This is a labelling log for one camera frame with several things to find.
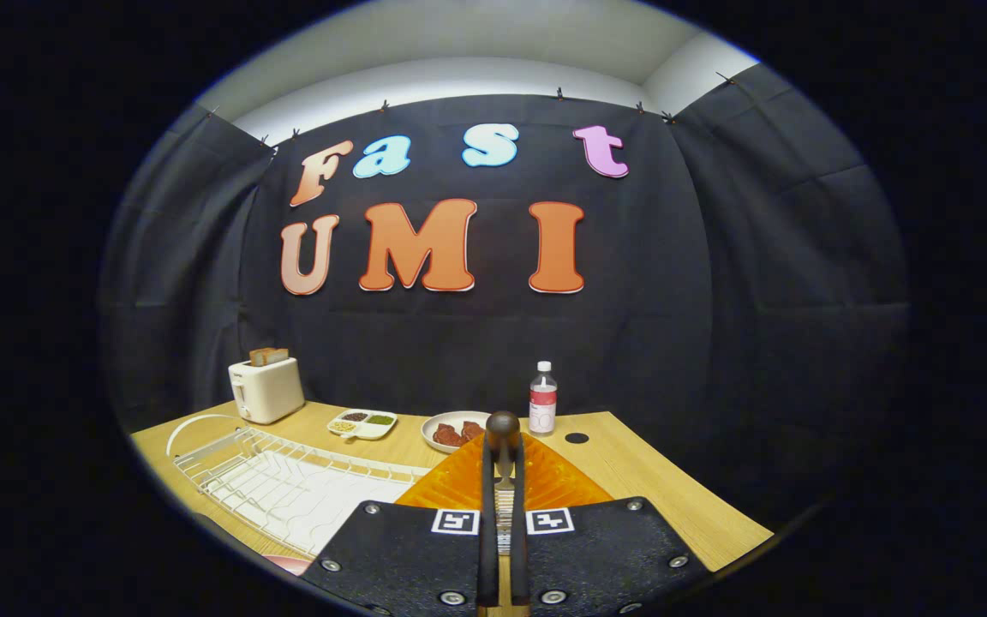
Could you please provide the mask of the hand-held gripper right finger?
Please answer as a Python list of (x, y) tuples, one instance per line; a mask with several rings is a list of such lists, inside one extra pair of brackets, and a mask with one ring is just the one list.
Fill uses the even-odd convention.
[(619, 616), (710, 579), (646, 497), (612, 499), (531, 436), (522, 437), (516, 473), (511, 602), (533, 616)]

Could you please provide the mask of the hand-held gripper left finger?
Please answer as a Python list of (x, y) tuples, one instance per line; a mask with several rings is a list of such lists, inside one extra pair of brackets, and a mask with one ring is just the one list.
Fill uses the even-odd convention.
[(388, 616), (477, 616), (497, 606), (491, 473), (481, 436), (414, 485), (418, 501), (360, 501), (302, 581)]

